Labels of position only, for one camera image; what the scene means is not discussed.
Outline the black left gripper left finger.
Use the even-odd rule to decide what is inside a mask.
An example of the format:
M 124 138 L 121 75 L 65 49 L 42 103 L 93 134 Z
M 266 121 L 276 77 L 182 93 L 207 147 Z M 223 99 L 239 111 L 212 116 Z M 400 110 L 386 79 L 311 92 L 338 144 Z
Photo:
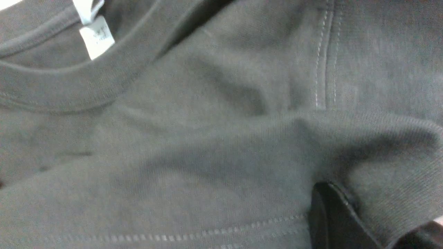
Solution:
M 333 182 L 315 183 L 308 213 L 312 249 L 380 249 L 351 195 Z

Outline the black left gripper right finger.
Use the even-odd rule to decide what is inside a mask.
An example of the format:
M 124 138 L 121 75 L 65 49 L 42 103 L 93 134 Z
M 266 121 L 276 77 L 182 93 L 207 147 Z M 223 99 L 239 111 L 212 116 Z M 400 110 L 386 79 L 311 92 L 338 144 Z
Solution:
M 394 249 L 442 249 L 443 227 L 438 222 L 428 222 L 405 234 Z

